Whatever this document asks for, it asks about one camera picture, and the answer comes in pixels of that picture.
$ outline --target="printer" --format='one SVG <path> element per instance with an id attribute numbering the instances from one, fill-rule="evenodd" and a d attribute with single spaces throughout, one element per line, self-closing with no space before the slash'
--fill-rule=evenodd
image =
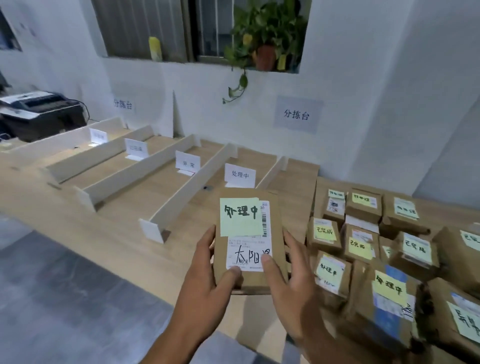
<path id="1" fill-rule="evenodd" d="M 80 102 L 45 91 L 0 97 L 0 115 L 13 136 L 24 142 L 86 125 Z"/>

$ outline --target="barcode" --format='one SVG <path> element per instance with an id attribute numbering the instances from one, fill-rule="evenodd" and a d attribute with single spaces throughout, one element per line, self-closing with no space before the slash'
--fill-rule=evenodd
<path id="1" fill-rule="evenodd" d="M 262 226 L 264 228 L 264 234 L 262 235 L 263 238 L 267 237 L 267 214 L 262 211 Z"/>

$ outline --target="concrete floor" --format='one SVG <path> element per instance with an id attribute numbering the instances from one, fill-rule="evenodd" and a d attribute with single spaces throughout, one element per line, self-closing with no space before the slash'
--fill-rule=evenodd
<path id="1" fill-rule="evenodd" d="M 173 307 L 0 214 L 0 363 L 137 363 Z M 282 363 L 300 354 L 286 343 Z M 268 364 L 216 332 L 192 363 Z"/>

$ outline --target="flower pot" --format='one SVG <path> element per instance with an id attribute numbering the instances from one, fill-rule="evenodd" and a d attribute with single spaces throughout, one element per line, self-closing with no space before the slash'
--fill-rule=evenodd
<path id="1" fill-rule="evenodd" d="M 259 71 L 271 71 L 275 66 L 275 47 L 263 45 L 257 49 L 256 68 Z"/>

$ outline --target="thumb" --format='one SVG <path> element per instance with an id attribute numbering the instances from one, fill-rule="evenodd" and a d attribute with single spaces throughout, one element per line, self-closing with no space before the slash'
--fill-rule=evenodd
<path id="1" fill-rule="evenodd" d="M 262 267 L 264 268 L 265 277 L 272 296 L 278 296 L 287 286 L 280 272 L 280 268 L 269 254 L 262 255 Z"/>
<path id="2" fill-rule="evenodd" d="M 241 277 L 241 269 L 238 266 L 233 266 L 223 274 L 220 282 L 216 285 L 216 288 L 213 290 L 212 294 L 215 297 L 215 301 L 218 305 L 226 307 L 230 295 L 232 294 L 233 287 L 235 283 Z"/>

